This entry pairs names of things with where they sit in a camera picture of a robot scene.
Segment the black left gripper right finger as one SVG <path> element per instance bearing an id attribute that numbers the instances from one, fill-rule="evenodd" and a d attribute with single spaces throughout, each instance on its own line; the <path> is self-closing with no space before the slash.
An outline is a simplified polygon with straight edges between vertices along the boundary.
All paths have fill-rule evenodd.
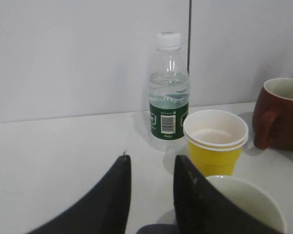
<path id="1" fill-rule="evenodd" d="M 185 155 L 174 163 L 173 202 L 181 234 L 276 234 L 222 195 Z"/>

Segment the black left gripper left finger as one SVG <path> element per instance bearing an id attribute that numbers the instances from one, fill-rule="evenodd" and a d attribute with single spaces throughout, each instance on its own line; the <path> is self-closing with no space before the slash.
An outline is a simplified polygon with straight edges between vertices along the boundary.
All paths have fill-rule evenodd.
<path id="1" fill-rule="evenodd" d="M 31 233 L 123 234 L 130 201 L 131 159 L 122 155 L 85 196 Z"/>

